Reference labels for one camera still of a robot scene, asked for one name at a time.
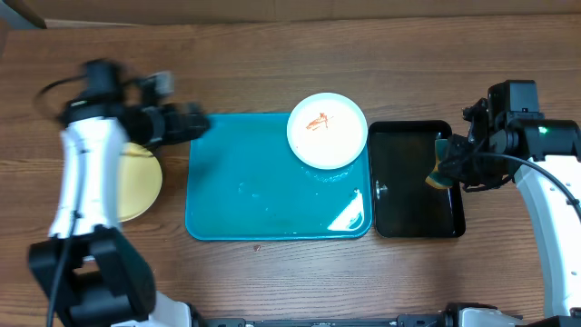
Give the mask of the green yellow sponge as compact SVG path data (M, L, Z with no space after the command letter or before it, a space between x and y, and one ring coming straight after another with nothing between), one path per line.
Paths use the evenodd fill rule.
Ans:
M454 185L454 181L441 173L438 169L441 159L446 154L447 148L447 139L437 139L435 141L435 166L432 172L425 179L425 182L428 185L439 190L450 189Z

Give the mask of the yellow-green plate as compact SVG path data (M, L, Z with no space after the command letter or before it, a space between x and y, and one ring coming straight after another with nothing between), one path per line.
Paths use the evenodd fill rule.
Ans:
M124 223L145 213L162 189L162 167L143 146L128 143L119 168L118 216Z

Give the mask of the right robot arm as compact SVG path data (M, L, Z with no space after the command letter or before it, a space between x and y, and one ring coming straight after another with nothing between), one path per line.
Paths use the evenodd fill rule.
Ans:
M428 183L483 192L513 182L527 207L545 286L541 326L580 323L580 129L573 121L475 121L438 139Z

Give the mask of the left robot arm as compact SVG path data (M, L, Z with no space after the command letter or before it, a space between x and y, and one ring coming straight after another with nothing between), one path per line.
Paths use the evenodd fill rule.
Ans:
M28 266L48 299L47 325L201 326L189 304L157 292L153 271L123 236L119 165L127 143L178 144L210 121L195 105L127 107L74 100L64 125L64 175L48 240L29 248Z

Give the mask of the white plate with sauce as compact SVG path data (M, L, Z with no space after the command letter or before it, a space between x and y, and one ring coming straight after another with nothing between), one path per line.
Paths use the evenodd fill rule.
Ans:
M291 150L301 161L313 168L334 170L363 152L368 124L362 110L347 96L318 93L294 107L286 133Z

